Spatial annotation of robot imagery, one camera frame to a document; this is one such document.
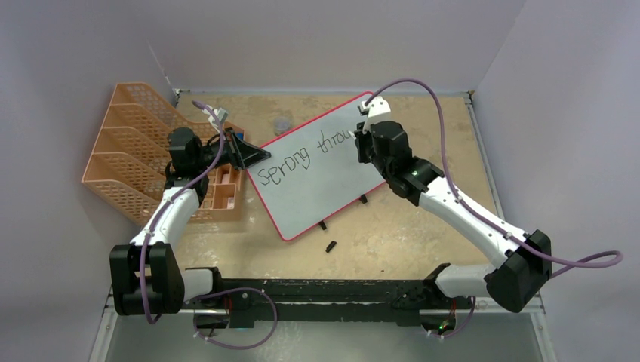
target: gray wall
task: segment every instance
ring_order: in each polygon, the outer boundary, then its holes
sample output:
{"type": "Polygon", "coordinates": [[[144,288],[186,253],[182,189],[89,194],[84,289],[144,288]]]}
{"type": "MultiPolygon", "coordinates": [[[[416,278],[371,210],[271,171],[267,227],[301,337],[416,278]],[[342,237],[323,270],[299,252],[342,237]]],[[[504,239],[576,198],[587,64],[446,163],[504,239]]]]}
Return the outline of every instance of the gray wall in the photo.
{"type": "Polygon", "coordinates": [[[507,218],[622,264],[543,288],[560,360],[638,360],[640,3],[527,0],[475,97],[507,218]]]}
{"type": "Polygon", "coordinates": [[[0,360],[86,361],[134,226],[80,184],[113,85],[171,95],[127,2],[3,2],[0,360]]]}
{"type": "Polygon", "coordinates": [[[415,76],[446,92],[478,87],[524,2],[135,0],[134,4],[175,87],[361,90],[415,76]]]}

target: black eraser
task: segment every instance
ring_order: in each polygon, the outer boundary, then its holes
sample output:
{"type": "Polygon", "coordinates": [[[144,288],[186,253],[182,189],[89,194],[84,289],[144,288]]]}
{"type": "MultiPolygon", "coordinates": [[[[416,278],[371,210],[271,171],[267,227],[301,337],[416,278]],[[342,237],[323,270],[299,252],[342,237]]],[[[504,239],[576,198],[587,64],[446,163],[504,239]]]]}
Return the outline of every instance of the black eraser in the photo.
{"type": "Polygon", "coordinates": [[[326,252],[327,252],[327,253],[328,253],[328,252],[330,252],[330,251],[331,251],[331,249],[333,249],[333,248],[336,246],[336,244],[338,244],[338,243],[337,243],[335,240],[333,240],[331,243],[329,243],[329,245],[327,245],[327,250],[326,250],[326,252]]]}

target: wooden surface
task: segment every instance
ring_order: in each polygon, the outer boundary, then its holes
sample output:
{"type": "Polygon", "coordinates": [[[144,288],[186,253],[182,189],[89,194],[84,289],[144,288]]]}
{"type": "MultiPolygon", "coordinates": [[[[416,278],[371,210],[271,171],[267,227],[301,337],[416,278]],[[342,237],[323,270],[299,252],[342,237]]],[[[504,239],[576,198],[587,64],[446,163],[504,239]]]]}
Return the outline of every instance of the wooden surface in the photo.
{"type": "MultiPolygon", "coordinates": [[[[301,124],[348,100],[343,96],[233,96],[183,94],[177,109],[191,121],[206,121],[191,105],[201,100],[229,110],[229,121],[247,130],[258,146],[275,137],[273,119],[301,124]]],[[[442,167],[438,116],[428,97],[386,97],[392,118],[409,136],[415,155],[442,167]]],[[[494,211],[485,169],[462,97],[441,99],[447,160],[455,183],[494,211]]],[[[449,225],[382,186],[367,204],[353,204],[292,242],[279,236],[248,180],[243,217],[237,222],[189,224],[177,246],[181,268],[218,266],[224,278],[417,279],[442,262],[472,265],[486,258],[449,225]],[[326,253],[332,241],[336,247],[326,253]]]]}

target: metal frame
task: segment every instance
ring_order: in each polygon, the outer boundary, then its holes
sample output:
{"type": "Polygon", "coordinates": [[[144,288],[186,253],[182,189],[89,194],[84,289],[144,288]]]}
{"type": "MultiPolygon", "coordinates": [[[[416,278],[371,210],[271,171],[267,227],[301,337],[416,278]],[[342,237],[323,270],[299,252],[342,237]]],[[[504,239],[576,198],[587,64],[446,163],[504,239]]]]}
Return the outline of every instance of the metal frame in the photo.
{"type": "MultiPolygon", "coordinates": [[[[176,101],[180,101],[180,93],[184,90],[178,90],[176,101]]],[[[471,98],[471,93],[462,94],[464,98],[464,102],[467,107],[467,111],[469,112],[469,117],[471,119],[471,123],[473,126],[473,132],[475,134],[476,141],[478,143],[478,150],[480,151],[480,156],[482,158],[482,163],[485,166],[485,173],[487,175],[487,181],[489,185],[489,189],[491,190],[491,195],[494,199],[494,204],[496,207],[497,215],[500,218],[504,217],[502,205],[500,203],[500,197],[497,193],[495,181],[493,178],[493,174],[491,172],[491,167],[489,166],[487,153],[485,151],[485,145],[482,142],[482,136],[480,134],[478,128],[478,122],[475,117],[475,112],[473,110],[473,102],[471,98]]],[[[491,313],[510,313],[509,311],[500,307],[494,300],[491,298],[478,298],[476,305],[476,313],[482,314],[491,314],[491,313]]],[[[183,308],[179,312],[180,314],[209,314],[209,315],[226,315],[226,311],[224,309],[188,309],[183,308]]],[[[448,310],[444,309],[424,309],[420,310],[420,315],[434,315],[434,314],[448,314],[448,310]]],[[[528,313],[531,316],[531,325],[534,328],[536,340],[538,343],[538,349],[540,351],[540,356],[542,357],[544,362],[556,362],[556,356],[553,349],[553,344],[551,342],[551,337],[549,335],[548,328],[546,326],[545,319],[545,311],[544,304],[540,294],[536,295],[530,302],[527,304],[525,309],[521,311],[521,313],[528,313]]],[[[100,327],[97,333],[96,341],[94,343],[94,347],[91,352],[91,357],[89,359],[90,362],[102,362],[106,360],[109,345],[111,342],[111,338],[113,335],[114,327],[118,322],[119,316],[115,312],[115,308],[113,306],[113,298],[111,294],[107,298],[102,320],[100,322],[100,327]]]]}

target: red border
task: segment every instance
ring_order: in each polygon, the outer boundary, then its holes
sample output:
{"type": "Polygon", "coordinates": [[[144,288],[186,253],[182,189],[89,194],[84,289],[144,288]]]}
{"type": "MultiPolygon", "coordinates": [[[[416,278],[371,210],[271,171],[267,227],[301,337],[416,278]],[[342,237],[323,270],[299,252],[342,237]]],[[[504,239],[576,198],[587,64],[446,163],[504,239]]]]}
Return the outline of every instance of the red border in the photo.
{"type": "MultiPolygon", "coordinates": [[[[340,105],[335,106],[335,107],[334,107],[334,108],[332,108],[332,109],[329,109],[329,110],[328,110],[328,111],[326,111],[325,113],[322,113],[322,114],[320,114],[320,115],[316,116],[315,118],[312,118],[312,119],[310,119],[310,120],[308,120],[308,121],[306,121],[306,122],[302,123],[300,126],[298,126],[298,127],[294,128],[293,130],[290,130],[290,131],[288,131],[288,132],[286,132],[286,133],[281,134],[280,136],[277,136],[277,137],[276,137],[276,138],[274,138],[273,140],[270,140],[269,142],[267,142],[267,143],[263,144],[261,147],[268,146],[268,145],[270,145],[270,144],[274,143],[275,141],[280,140],[282,137],[287,136],[288,134],[291,134],[291,133],[295,132],[296,130],[299,130],[300,128],[302,128],[302,127],[304,127],[304,126],[308,125],[309,123],[311,123],[311,122],[313,122],[313,121],[317,121],[317,120],[319,120],[320,118],[322,118],[322,117],[324,117],[324,116],[328,115],[329,113],[331,113],[331,112],[335,111],[336,109],[342,108],[342,107],[346,106],[347,104],[349,104],[349,103],[353,102],[354,100],[357,100],[358,98],[360,98],[360,97],[364,96],[365,94],[372,95],[372,94],[373,94],[373,92],[364,92],[363,94],[359,94],[359,95],[357,95],[357,96],[355,96],[355,97],[351,98],[350,100],[347,100],[346,102],[341,103],[340,105]]],[[[282,233],[280,232],[280,228],[278,228],[278,224],[276,224],[276,223],[275,223],[275,220],[273,219],[273,215],[271,215],[271,213],[269,212],[269,208],[266,206],[266,203],[265,203],[265,202],[264,202],[264,200],[262,199],[262,195],[261,195],[261,194],[260,194],[260,192],[258,191],[258,188],[256,187],[256,183],[254,182],[254,179],[253,179],[253,178],[251,178],[251,174],[250,174],[249,172],[247,172],[247,176],[249,177],[249,181],[251,181],[251,185],[253,185],[253,186],[254,186],[254,189],[256,189],[256,193],[258,194],[258,197],[260,198],[260,202],[262,202],[262,205],[264,205],[264,208],[265,208],[265,210],[266,210],[266,213],[268,213],[268,214],[269,214],[269,218],[271,219],[271,222],[272,222],[272,223],[273,223],[273,225],[275,226],[275,230],[277,230],[277,231],[278,231],[278,235],[280,235],[280,238],[281,238],[283,241],[287,241],[287,242],[292,241],[292,240],[294,240],[295,238],[299,237],[300,235],[304,234],[305,232],[309,231],[311,228],[313,228],[313,227],[317,226],[317,225],[311,225],[309,228],[307,228],[307,229],[303,230],[300,234],[298,234],[298,235],[296,235],[296,236],[293,236],[291,239],[285,239],[285,238],[282,236],[282,233]]],[[[380,183],[378,186],[376,186],[376,187],[372,188],[371,190],[367,191],[365,194],[368,194],[369,192],[372,192],[373,190],[375,190],[375,189],[379,188],[379,187],[380,187],[380,186],[382,186],[383,184],[384,184],[384,182],[380,183]]],[[[342,206],[340,209],[338,209],[338,210],[334,211],[333,213],[330,213],[329,215],[327,215],[327,217],[323,217],[323,218],[322,218],[322,220],[326,220],[326,219],[328,219],[329,217],[331,217],[331,216],[335,215],[336,213],[339,213],[342,209],[344,209],[345,207],[349,206],[350,204],[353,204],[354,202],[356,202],[356,201],[358,201],[358,200],[359,200],[359,198],[356,198],[355,200],[350,201],[350,202],[349,202],[349,203],[347,203],[346,205],[342,206]]]]}

